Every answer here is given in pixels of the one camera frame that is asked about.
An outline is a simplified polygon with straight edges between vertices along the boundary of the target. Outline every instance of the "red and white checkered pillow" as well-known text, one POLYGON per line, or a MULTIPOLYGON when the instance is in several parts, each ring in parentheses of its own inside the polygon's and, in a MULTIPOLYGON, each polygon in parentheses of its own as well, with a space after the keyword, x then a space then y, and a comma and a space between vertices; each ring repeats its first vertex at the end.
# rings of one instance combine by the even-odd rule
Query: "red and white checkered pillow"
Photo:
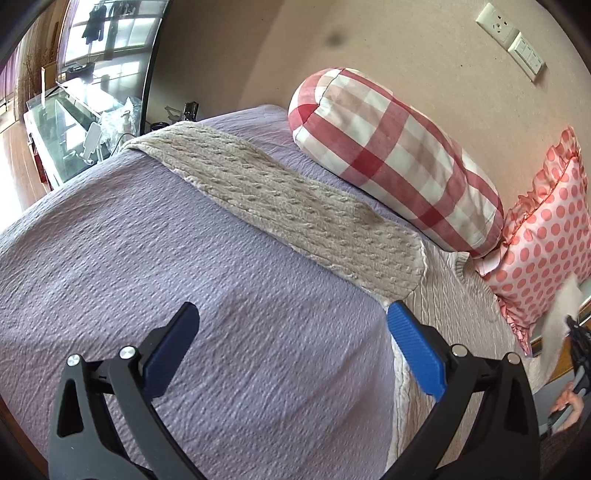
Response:
POLYGON ((501 236, 495 186, 426 116, 357 70, 322 70, 289 108, 295 143, 448 251, 481 257, 501 236))

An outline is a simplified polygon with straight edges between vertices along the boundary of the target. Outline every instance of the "light switch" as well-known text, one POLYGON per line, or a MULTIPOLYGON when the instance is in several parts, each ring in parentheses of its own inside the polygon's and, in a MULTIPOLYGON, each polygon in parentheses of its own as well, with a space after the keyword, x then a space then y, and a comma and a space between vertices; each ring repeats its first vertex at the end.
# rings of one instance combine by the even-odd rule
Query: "light switch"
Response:
POLYGON ((544 60, 542 60, 542 57, 533 49, 521 32, 515 37, 508 52, 533 82, 542 69, 544 60))

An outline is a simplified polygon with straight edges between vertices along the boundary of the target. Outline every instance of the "white knit blanket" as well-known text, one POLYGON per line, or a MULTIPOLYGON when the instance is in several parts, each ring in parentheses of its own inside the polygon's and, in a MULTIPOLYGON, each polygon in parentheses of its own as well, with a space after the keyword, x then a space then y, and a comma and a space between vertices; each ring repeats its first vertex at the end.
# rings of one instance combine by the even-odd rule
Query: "white knit blanket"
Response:
MULTIPOLYGON (((163 163, 221 207, 351 281, 386 310, 404 300, 417 319, 473 354, 501 358, 516 348, 494 294, 468 254, 443 252, 415 232, 378 216, 354 196, 293 172, 233 135, 181 122, 127 142, 163 163)), ((553 370, 558 347, 525 360, 532 389, 553 370)), ((388 466, 427 417, 424 395, 392 340, 396 392, 388 466)), ((456 458, 475 419, 474 395, 444 462, 456 458)))

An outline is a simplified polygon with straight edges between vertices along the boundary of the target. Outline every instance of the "cable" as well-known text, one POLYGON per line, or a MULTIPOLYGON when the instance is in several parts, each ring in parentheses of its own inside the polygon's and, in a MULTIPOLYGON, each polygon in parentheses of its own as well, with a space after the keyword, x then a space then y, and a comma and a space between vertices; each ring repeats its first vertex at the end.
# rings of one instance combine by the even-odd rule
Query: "cable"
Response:
POLYGON ((124 133, 123 135, 121 135, 119 137, 119 139, 117 140, 117 143, 115 144, 115 148, 113 149, 113 153, 111 155, 115 155, 117 153, 117 148, 119 148, 119 144, 121 143, 121 140, 123 140, 123 137, 125 135, 131 135, 134 138, 137 138, 134 134, 130 134, 130 133, 124 133))

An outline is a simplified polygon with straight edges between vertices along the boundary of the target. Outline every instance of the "beige wall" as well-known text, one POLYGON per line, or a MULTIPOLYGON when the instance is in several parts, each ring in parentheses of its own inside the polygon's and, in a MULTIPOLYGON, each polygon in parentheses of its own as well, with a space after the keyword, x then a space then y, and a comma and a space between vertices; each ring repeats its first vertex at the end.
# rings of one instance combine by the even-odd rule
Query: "beige wall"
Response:
POLYGON ((203 116, 275 103, 329 66, 372 76, 457 139, 509 208, 546 149, 574 126, 591 152, 591 74, 535 0, 496 0, 542 55, 536 84, 474 19, 486 0, 175 0, 150 118, 166 104, 203 116))

